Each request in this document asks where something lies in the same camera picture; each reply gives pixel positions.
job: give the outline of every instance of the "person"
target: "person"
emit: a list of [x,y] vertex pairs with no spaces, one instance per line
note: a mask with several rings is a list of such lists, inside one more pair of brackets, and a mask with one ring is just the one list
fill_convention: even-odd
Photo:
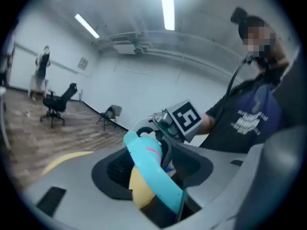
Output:
[[7,87],[7,73],[12,66],[12,60],[14,55],[14,43],[15,43],[15,28],[19,20],[16,19],[12,25],[11,30],[3,44],[0,54],[0,86]]
[[198,134],[208,136],[200,147],[247,153],[287,126],[287,117],[272,96],[289,66],[281,39],[257,16],[239,24],[239,35],[248,52],[257,56],[259,74],[231,89],[223,112],[224,97],[203,114]]
[[34,74],[35,91],[32,97],[33,101],[36,100],[37,92],[44,92],[44,98],[46,97],[46,90],[45,90],[46,69],[51,64],[49,46],[46,46],[44,48],[43,54],[37,56],[35,64],[36,64],[36,71]]

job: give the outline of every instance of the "ceiling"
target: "ceiling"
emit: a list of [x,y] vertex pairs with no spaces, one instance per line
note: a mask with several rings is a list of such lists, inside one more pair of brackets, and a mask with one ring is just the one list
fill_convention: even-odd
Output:
[[[290,23],[273,0],[174,0],[175,31],[164,29],[161,0],[41,1],[102,52],[112,48],[114,38],[129,35],[142,41],[139,44],[148,48],[146,53],[189,58],[190,64],[228,78],[246,54],[237,26],[230,22],[237,6],[266,20],[282,38],[287,54],[297,44]],[[95,39],[75,20],[77,13],[100,38]],[[241,77],[255,73],[253,68],[242,69]]]

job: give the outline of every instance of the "floor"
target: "floor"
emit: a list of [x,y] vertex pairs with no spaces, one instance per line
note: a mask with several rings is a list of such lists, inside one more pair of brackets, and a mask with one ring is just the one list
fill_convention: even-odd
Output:
[[56,121],[50,128],[50,120],[39,122],[46,113],[42,100],[35,103],[27,93],[8,90],[5,96],[6,127],[12,152],[8,167],[19,190],[37,180],[42,170],[55,158],[76,151],[95,151],[122,144],[126,131],[118,126],[96,125],[99,115],[83,103],[69,101],[65,126]]

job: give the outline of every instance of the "fluorescent light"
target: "fluorescent light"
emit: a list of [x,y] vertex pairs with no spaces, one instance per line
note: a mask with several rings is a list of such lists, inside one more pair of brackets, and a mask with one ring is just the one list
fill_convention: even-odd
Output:
[[167,30],[175,29],[175,8],[174,0],[162,0],[162,9],[164,17],[164,27]]
[[90,32],[90,34],[94,36],[94,38],[99,38],[97,32],[94,31],[94,29],[88,24],[88,22],[85,21],[84,18],[81,17],[80,14],[77,14],[75,18],[77,19],[77,21],[80,22],[81,25],[83,25],[86,28],[86,30]]

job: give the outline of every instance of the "white wall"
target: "white wall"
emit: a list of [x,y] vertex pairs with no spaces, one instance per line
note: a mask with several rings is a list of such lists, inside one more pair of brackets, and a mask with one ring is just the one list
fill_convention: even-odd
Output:
[[127,129],[185,99],[190,99],[198,112],[205,112],[226,91],[226,84],[210,80],[202,71],[162,57],[107,53],[94,72],[84,102],[98,112],[112,104],[121,106],[117,123]]
[[[50,46],[50,57],[55,63],[47,69],[46,78],[56,95],[62,95],[71,82],[77,83],[78,90],[83,89],[99,59],[99,53],[89,42],[36,3],[30,4],[20,15],[15,42],[29,50],[15,48],[10,85],[21,89],[28,89],[35,71],[35,55],[30,51],[40,54],[46,45]],[[78,68],[82,57],[88,60],[84,71]]]

